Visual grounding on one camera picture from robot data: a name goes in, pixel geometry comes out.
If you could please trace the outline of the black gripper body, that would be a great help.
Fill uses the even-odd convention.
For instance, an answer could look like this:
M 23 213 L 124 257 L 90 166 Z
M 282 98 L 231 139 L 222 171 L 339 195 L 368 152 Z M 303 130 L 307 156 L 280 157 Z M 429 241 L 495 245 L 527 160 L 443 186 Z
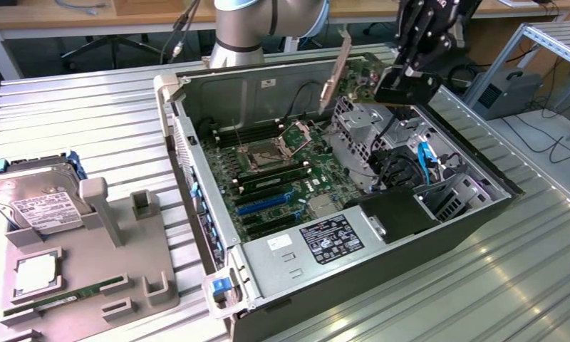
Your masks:
M 441 36 L 448 36 L 453 38 L 453 47 L 465 48 L 465 27 L 481 2 L 481 0 L 425 1 L 429 19 L 425 37 L 440 40 Z

